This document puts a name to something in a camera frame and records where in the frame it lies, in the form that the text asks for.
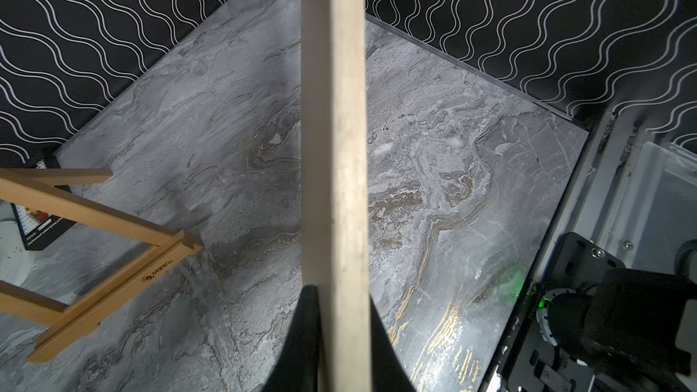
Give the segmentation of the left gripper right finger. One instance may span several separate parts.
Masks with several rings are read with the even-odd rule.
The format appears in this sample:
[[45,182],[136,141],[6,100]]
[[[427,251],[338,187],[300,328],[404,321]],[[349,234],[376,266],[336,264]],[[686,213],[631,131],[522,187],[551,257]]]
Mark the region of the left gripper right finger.
[[373,390],[415,392],[401,367],[373,301],[370,301],[370,341]]

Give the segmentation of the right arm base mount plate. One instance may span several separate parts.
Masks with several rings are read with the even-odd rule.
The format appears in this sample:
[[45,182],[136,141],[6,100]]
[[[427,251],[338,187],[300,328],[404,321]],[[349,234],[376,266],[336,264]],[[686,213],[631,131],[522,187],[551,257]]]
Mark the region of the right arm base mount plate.
[[540,281],[524,285],[490,362],[482,391],[590,391],[593,370],[569,353],[583,314],[560,305],[595,294],[615,256],[581,235],[560,236]]

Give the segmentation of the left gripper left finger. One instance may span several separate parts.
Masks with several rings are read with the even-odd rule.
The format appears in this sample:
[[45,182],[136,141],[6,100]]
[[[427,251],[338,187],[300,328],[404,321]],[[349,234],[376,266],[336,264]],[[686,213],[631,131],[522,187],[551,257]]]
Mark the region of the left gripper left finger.
[[317,391],[320,350],[319,292],[315,285],[306,285],[299,294],[281,354],[262,390]]

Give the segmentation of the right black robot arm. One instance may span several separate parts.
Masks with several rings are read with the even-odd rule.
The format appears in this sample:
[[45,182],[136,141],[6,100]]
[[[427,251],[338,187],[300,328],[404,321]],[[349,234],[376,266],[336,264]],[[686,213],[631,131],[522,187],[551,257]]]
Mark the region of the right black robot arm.
[[587,290],[554,289],[537,308],[543,339],[615,390],[696,388],[696,242],[673,273],[613,268]]

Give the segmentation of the plywood board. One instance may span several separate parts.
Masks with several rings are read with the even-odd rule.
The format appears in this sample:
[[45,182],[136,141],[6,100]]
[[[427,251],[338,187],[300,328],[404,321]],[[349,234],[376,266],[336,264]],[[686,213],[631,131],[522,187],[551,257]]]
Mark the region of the plywood board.
[[372,388],[365,54],[364,0],[301,0],[301,275],[324,391]]

